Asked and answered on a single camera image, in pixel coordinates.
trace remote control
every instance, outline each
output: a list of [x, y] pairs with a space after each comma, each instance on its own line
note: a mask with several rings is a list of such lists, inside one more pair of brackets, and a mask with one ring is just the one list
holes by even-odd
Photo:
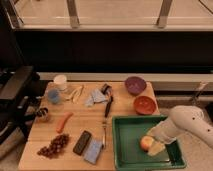
[[77, 143], [75, 144], [74, 148], [73, 148], [73, 152], [81, 155], [87, 145], [87, 143], [89, 142], [89, 139], [91, 137], [91, 133], [88, 131], [84, 131], [80, 138], [78, 139]]

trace purple bowl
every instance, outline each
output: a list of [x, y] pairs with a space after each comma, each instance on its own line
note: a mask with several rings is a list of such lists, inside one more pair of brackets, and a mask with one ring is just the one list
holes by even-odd
[[129, 77], [125, 81], [127, 91], [137, 96], [146, 89], [146, 81], [140, 77]]

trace cloth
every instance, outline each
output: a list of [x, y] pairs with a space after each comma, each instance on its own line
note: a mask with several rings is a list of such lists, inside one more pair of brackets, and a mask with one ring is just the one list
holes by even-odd
[[101, 103], [106, 101], [107, 98], [105, 97], [105, 95], [99, 89], [95, 89], [90, 93], [90, 96], [87, 98], [85, 106], [91, 107], [95, 103]]

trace carrot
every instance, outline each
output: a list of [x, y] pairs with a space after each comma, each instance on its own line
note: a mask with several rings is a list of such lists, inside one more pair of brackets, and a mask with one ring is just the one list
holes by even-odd
[[57, 133], [61, 133], [64, 129], [64, 126], [67, 122], [67, 120], [73, 115], [72, 112], [66, 113], [64, 116], [61, 117], [61, 120], [58, 122], [57, 126], [56, 126], [56, 132]]

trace grapes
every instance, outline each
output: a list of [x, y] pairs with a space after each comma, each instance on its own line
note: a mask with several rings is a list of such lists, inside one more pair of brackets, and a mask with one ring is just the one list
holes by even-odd
[[53, 158], [58, 155], [58, 153], [63, 151], [63, 148], [69, 142], [69, 134], [61, 134], [51, 140], [49, 147], [42, 147], [37, 154], [45, 156], [47, 158]]

